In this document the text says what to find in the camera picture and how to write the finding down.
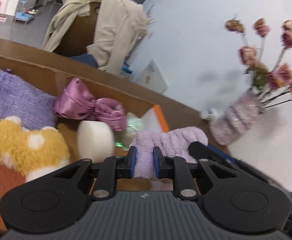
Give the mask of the lilac fluffy headband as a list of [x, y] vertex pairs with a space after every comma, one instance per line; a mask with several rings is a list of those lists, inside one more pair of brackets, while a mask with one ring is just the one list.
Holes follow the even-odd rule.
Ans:
[[134, 177], [139, 179], [156, 179], [153, 149], [158, 146], [164, 156], [182, 157], [188, 163], [196, 160], [189, 154], [188, 148], [193, 142], [208, 145], [206, 134], [197, 127], [185, 127], [167, 133], [141, 131], [136, 135], [131, 146], [137, 150]]

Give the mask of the white cylindrical sponge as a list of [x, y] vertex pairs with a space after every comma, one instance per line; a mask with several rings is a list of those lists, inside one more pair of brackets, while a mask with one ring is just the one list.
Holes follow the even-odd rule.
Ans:
[[77, 129], [77, 147], [80, 159], [102, 163], [114, 156], [115, 138], [111, 127], [99, 121], [81, 121]]

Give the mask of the pink satin scrunchie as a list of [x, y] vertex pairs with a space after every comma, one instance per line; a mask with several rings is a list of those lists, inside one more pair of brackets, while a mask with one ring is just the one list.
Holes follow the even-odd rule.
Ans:
[[54, 100], [53, 112], [66, 119], [100, 121], [114, 131], [126, 129], [126, 112], [123, 105], [111, 98], [97, 99], [83, 81], [74, 77]]

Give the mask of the yellow white plush toy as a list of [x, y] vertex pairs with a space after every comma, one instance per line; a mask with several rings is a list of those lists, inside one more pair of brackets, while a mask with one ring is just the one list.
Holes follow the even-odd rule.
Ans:
[[29, 130], [17, 116], [0, 121], [0, 164], [25, 176], [26, 182], [71, 163], [70, 150], [54, 127]]

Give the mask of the purple knitted pouch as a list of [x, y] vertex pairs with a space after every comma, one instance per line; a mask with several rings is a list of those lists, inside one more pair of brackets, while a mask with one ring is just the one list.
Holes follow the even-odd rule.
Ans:
[[53, 114], [55, 97], [20, 77], [0, 70], [0, 121], [9, 116], [21, 119], [24, 128], [34, 130], [57, 122]]

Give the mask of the small white jar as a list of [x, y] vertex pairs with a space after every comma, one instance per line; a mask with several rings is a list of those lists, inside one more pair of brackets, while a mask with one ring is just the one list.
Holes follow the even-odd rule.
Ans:
[[206, 121], [214, 121], [219, 117], [219, 112], [214, 108], [206, 108], [200, 112], [200, 117]]

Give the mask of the pink textured vase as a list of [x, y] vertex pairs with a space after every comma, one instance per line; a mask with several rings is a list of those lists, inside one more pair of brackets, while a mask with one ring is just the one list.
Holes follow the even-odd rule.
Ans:
[[262, 103], [248, 90], [230, 104], [220, 117], [212, 121], [209, 129], [219, 145], [227, 146], [248, 132], [263, 113]]

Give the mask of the red cardboard box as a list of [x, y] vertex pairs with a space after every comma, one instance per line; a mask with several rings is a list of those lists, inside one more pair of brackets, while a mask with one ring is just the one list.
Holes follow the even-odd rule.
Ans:
[[[106, 139], [94, 141], [94, 152], [114, 150], [113, 134], [127, 127], [129, 112], [156, 114], [160, 130], [167, 124], [158, 107], [105, 86], [63, 72], [0, 57], [0, 199], [10, 189], [68, 165], [75, 144], [66, 141], [77, 132], [71, 124], [97, 121]], [[0, 216], [0, 231], [6, 227]]]

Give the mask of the wooden chair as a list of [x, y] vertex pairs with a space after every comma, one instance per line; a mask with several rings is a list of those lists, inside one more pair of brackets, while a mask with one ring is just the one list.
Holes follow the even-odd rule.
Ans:
[[86, 47], [93, 44], [100, 3], [90, 3], [90, 16], [77, 16], [63, 36], [54, 53], [73, 57], [86, 53]]

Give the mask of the beige coat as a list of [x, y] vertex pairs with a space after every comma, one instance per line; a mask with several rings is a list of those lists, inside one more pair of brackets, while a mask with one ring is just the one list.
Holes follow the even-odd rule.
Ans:
[[149, 17], [142, 5], [132, 0], [62, 0], [62, 7], [48, 26], [42, 49], [56, 50], [76, 17], [90, 16], [93, 2], [100, 7], [93, 42], [86, 46], [86, 52], [94, 57], [100, 70], [119, 75], [137, 40], [148, 33]]

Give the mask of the blue pet feeder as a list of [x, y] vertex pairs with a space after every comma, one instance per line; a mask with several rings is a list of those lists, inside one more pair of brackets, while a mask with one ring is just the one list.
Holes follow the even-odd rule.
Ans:
[[22, 0], [21, 8], [14, 15], [13, 22], [23, 22], [27, 25], [30, 21], [34, 19], [34, 17], [39, 13], [38, 9], [29, 9], [26, 8], [26, 4], [28, 1]]

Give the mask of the white board against wall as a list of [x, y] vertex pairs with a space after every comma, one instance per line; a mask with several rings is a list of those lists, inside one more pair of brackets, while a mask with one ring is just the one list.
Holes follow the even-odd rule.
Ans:
[[150, 60], [135, 83], [158, 94], [163, 94], [168, 89], [168, 83], [155, 60]]

